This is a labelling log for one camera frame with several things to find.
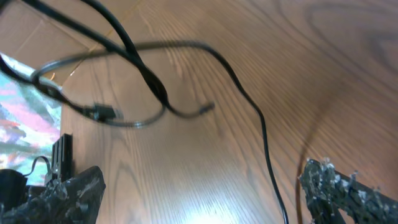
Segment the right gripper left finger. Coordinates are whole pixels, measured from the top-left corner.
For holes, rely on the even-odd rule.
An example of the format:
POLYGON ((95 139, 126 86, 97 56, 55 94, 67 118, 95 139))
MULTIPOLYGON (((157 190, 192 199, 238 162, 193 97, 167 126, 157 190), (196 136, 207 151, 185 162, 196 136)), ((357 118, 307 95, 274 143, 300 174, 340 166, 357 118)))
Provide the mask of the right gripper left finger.
POLYGON ((1 223, 96 223, 106 184, 93 166, 62 183, 54 181, 40 195, 1 213, 1 223))

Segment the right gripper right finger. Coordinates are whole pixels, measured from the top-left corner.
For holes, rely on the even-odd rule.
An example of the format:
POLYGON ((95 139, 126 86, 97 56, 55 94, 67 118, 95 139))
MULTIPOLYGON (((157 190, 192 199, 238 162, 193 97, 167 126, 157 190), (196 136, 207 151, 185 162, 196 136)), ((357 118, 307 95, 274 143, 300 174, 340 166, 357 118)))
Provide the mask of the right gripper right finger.
POLYGON ((312 223, 344 223, 344 211, 355 223, 397 224, 397 201, 379 189, 335 170, 328 160, 309 159, 299 177, 312 223))

